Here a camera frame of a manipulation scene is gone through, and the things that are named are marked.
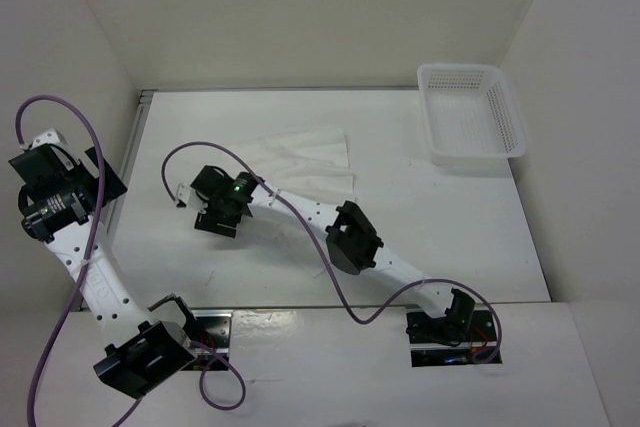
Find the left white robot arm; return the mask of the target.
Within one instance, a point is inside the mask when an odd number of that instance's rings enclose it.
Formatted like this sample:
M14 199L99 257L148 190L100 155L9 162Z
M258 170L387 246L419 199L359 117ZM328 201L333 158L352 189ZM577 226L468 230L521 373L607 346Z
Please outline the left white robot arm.
M23 230L42 242L72 278L88 269L81 294L94 315L106 356L94 366L107 386L140 399L193 362L199 322L185 312L165 321L141 306L124 282L106 231L91 230L98 180L58 143L35 142L10 160L24 184Z

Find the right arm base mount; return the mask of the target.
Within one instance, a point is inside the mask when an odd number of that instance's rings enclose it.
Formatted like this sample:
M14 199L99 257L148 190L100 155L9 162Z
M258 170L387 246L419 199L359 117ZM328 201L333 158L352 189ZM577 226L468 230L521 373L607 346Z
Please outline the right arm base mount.
M429 329L428 316L416 309L406 312L406 323L412 368L485 364L498 340L496 324L486 309L474 312L470 330L463 340L453 337L436 341Z

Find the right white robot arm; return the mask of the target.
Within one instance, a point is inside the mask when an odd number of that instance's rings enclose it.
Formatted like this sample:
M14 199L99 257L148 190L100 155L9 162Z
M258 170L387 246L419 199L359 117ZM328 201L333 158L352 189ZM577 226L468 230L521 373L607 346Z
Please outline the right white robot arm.
M337 270L351 276L370 273L405 293L416 289L415 303L427 316L420 334L426 341L454 346L473 327L475 301L454 286L449 298L431 291L433 282L384 245L364 211L353 201L331 205L275 189L262 178L241 172L233 178L223 169L205 166L179 200L197 211L195 228L234 238L245 217L298 222L310 235L329 277Z

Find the white pleated skirt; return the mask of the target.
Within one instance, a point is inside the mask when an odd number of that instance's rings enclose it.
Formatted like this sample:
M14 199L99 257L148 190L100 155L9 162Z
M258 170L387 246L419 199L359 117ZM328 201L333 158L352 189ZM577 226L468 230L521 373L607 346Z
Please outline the white pleated skirt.
M346 137L339 128L266 136L235 143L230 150L284 191L330 204L356 199Z

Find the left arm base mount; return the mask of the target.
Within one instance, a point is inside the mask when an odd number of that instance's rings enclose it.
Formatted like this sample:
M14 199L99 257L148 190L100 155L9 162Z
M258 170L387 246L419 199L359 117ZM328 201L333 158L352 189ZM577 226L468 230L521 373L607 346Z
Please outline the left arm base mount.
M196 340L214 348L218 354L228 360L233 313L230 310L196 310L194 316L201 327ZM207 351L198 348L197 353L197 360L187 365L184 371L201 372L209 362L212 362L209 371L228 371L220 360L216 360Z

